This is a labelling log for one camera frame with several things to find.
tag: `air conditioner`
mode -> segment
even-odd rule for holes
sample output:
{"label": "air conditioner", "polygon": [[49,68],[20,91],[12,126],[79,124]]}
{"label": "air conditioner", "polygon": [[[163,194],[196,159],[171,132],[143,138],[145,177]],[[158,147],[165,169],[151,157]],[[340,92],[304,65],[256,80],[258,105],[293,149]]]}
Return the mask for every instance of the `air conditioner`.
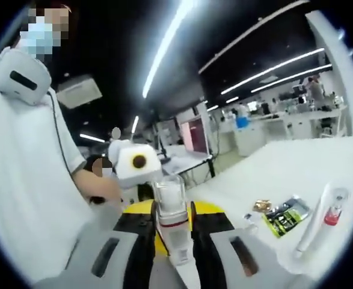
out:
{"label": "air conditioner", "polygon": [[57,99],[69,109],[101,97],[102,94],[90,75],[72,78],[58,86]]}

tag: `white shirt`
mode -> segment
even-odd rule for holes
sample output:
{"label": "white shirt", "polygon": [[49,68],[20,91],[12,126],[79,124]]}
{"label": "white shirt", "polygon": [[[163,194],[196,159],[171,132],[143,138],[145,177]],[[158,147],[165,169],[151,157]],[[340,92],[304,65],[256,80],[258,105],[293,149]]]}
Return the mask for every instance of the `white shirt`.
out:
{"label": "white shirt", "polygon": [[324,96],[323,96],[323,91],[322,91],[322,86],[320,83],[317,83],[315,81],[310,83],[309,86],[310,94],[312,99],[314,99],[315,102],[317,101],[323,101]]}
{"label": "white shirt", "polygon": [[269,109],[271,113],[277,113],[278,112],[278,104],[271,102],[269,105]]}
{"label": "white shirt", "polygon": [[[54,101],[73,172],[84,158]],[[29,106],[0,94],[0,246],[15,269],[27,282],[59,275],[93,216],[66,170],[50,97]]]}
{"label": "white shirt", "polygon": [[242,104],[239,105],[239,117],[248,117],[248,108]]}

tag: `pink screen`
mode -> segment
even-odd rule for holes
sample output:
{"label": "pink screen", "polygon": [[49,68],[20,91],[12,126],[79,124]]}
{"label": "pink screen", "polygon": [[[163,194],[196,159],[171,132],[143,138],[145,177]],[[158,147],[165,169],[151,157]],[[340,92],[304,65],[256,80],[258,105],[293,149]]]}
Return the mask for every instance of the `pink screen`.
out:
{"label": "pink screen", "polygon": [[206,136],[201,118],[182,124],[183,141],[187,151],[207,152]]}
{"label": "pink screen", "polygon": [[187,151],[193,151],[194,145],[192,144],[192,137],[191,132],[189,130],[189,123],[182,124],[182,134],[183,134],[183,141]]}

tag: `black ceiling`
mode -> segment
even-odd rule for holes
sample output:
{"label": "black ceiling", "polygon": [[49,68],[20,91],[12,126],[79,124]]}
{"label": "black ceiling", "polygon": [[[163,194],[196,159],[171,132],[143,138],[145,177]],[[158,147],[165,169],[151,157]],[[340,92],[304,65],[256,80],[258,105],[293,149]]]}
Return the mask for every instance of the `black ceiling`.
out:
{"label": "black ceiling", "polygon": [[[146,103],[142,97],[143,86],[180,1],[65,2],[78,14],[79,20],[70,61],[61,65],[57,81],[64,81],[66,72],[71,76],[89,73],[103,97],[74,110],[63,108],[63,113],[75,142],[93,145],[94,142],[79,138],[79,134],[107,139],[113,127],[131,126],[136,114],[150,109],[150,101]],[[172,69],[155,76],[147,99],[167,101],[162,76],[167,84],[174,82],[176,85],[183,79],[183,69],[177,68],[181,63],[187,63],[189,71],[198,71],[232,40],[256,24],[258,18],[294,1],[197,2],[164,57],[163,62]],[[220,92],[279,62],[313,50],[315,41],[304,17],[311,9],[310,4],[304,4],[279,16],[226,52],[200,75],[205,97],[213,104],[233,95],[247,97],[252,89],[260,86],[257,81],[225,96]],[[276,71],[276,75],[285,77],[316,66],[317,58],[308,57]]]}

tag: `white table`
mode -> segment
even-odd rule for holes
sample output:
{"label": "white table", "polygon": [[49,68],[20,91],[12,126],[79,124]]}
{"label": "white table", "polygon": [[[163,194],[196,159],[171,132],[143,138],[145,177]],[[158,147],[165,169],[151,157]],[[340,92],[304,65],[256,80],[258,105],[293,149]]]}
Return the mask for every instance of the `white table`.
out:
{"label": "white table", "polygon": [[[296,194],[314,208],[332,180],[343,183],[351,196],[339,223],[316,251],[317,257],[305,267],[304,273],[316,281],[332,266],[353,232],[353,137],[272,142],[186,194],[219,205],[234,226],[241,228],[243,216],[252,213],[256,200],[269,199],[277,205]],[[279,255],[295,248],[309,220],[280,239],[259,220],[256,235]]]}
{"label": "white table", "polygon": [[169,175],[180,174],[208,162],[211,156],[200,152],[187,151],[184,145],[164,146],[171,160],[162,165]]}
{"label": "white table", "polygon": [[250,127],[259,128],[259,134],[264,135],[265,142],[259,144],[256,148],[261,148],[269,140],[284,140],[284,139],[307,139],[318,137],[314,132],[313,122],[326,118],[335,118],[340,116],[341,110],[346,109],[344,105],[341,108],[332,111],[309,111],[305,113],[286,114],[278,113],[279,118],[271,118],[272,114],[267,116],[252,117],[250,119]]}

